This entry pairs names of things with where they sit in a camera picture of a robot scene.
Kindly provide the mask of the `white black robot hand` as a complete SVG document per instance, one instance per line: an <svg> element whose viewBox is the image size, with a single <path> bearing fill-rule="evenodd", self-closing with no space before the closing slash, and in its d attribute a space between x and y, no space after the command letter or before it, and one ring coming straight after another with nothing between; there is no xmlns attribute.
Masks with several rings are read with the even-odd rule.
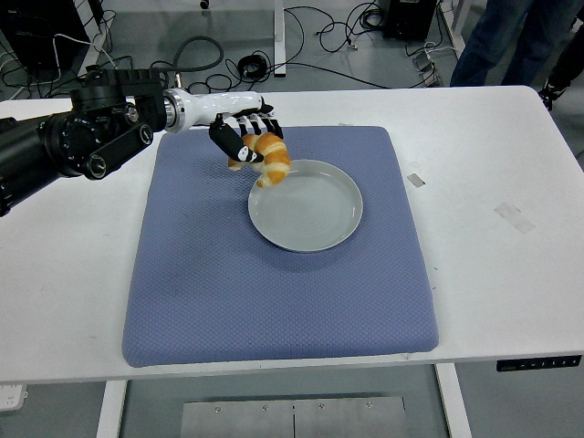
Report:
<svg viewBox="0 0 584 438"><path fill-rule="evenodd" d="M242 128L248 122L256 124L261 120L268 131L282 135L274 108L254 91L194 95L184 89L167 89L164 101L168 132L207 126L215 145L236 162L258 163L264 156L244 144L243 136L225 122L227 118L236 119Z"/></svg>

